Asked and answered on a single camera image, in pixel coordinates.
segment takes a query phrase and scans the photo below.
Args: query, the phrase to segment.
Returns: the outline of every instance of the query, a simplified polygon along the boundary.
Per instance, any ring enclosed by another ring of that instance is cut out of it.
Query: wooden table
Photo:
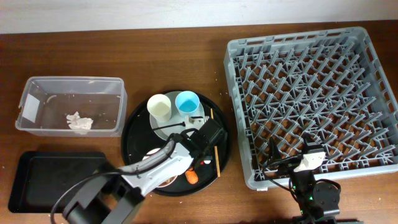
[[[398,21],[0,35],[0,223],[49,222],[48,214],[16,214],[7,209],[19,156],[25,151],[103,151],[115,166],[124,165],[120,138],[43,138],[18,131],[14,123],[29,77],[121,77],[128,94],[127,115],[154,93],[197,91],[224,111],[236,136],[223,66],[229,40],[352,26],[368,30],[387,78],[396,87]],[[393,91],[397,98],[398,89]],[[299,206],[288,192],[256,192],[246,186],[233,141],[231,159],[220,179],[186,197],[151,194],[134,222],[273,223],[299,215]],[[343,190],[338,218],[396,223],[397,179],[398,173],[339,180]]]

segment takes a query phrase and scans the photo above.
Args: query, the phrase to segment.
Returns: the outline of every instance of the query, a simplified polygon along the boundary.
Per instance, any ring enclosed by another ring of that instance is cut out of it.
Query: blue cup
[[[183,118],[186,115],[188,115],[189,117],[193,116],[194,113],[198,110],[199,104],[200,100],[198,95],[196,95],[192,91],[183,91],[175,98],[175,105],[181,117]]]

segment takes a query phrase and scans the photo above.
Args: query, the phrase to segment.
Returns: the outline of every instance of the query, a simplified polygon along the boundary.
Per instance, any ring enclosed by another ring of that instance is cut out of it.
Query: wooden chopstick
[[[213,109],[212,108],[210,108],[210,112],[211,112],[211,118],[214,119]],[[218,162],[218,149],[217,149],[217,146],[214,147],[214,153],[216,155],[217,177],[220,177],[221,176],[221,172],[220,172],[220,163]]]

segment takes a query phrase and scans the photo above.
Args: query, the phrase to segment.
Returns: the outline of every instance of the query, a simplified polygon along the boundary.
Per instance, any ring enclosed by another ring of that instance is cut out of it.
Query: white cup
[[[163,123],[172,117],[172,102],[163,94],[156,94],[149,98],[147,109],[158,122]]]

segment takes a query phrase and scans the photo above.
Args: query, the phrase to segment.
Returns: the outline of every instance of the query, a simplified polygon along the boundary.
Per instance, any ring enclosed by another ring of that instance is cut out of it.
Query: black tray
[[[50,213],[65,191],[104,162],[102,152],[25,152],[19,159],[8,209],[13,213]],[[65,197],[57,212],[78,189]]]
[[[229,130],[229,125],[224,114],[211,100],[198,93],[197,95],[203,105],[205,115],[210,116],[210,108],[212,108],[215,120],[223,125],[228,133],[225,141],[218,145],[218,157],[220,161],[220,170],[222,171],[231,154],[231,132]],[[141,161],[147,152],[162,147],[165,144],[165,141],[159,138],[151,129],[149,112],[146,104],[147,100],[142,102],[132,112],[124,126],[121,138],[121,154],[125,165]],[[185,175],[180,175],[169,186],[156,188],[153,192],[166,196],[183,196],[198,192],[209,186],[217,179],[214,150],[211,150],[210,153],[213,156],[213,161],[195,170],[199,177],[198,183],[194,185],[189,184]]]

